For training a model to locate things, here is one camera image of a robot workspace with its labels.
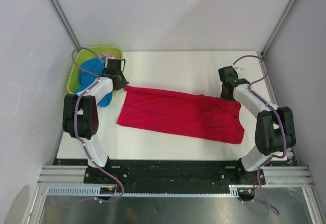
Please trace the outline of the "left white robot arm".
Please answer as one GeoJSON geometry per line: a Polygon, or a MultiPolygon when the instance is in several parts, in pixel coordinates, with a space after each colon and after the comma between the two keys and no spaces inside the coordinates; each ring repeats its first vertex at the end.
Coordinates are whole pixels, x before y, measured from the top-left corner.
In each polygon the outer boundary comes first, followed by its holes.
{"type": "Polygon", "coordinates": [[[79,66],[79,87],[64,98],[63,130],[81,142],[88,164],[97,167],[95,178],[101,183],[112,179],[113,171],[106,167],[108,156],[97,135],[98,107],[108,106],[113,92],[129,84],[123,71],[125,59],[90,59],[79,66]]]}

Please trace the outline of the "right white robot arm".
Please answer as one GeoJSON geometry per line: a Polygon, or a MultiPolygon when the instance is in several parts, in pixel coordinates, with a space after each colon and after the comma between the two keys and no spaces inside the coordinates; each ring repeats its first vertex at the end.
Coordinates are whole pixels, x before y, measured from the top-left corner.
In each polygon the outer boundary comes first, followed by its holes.
{"type": "Polygon", "coordinates": [[[289,107],[280,107],[267,102],[244,78],[239,78],[232,66],[219,69],[222,82],[221,98],[237,101],[256,119],[255,146],[245,155],[236,169],[235,179],[247,184],[253,171],[271,159],[283,159],[286,151],[296,144],[293,112],[289,107]]]}

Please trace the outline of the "red t shirt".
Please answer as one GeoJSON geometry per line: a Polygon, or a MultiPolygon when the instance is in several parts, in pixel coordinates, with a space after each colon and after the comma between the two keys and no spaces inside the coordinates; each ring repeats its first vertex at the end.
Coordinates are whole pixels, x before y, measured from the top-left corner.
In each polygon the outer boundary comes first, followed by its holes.
{"type": "Polygon", "coordinates": [[[126,86],[120,126],[241,144],[239,102],[219,97],[126,86]]]}

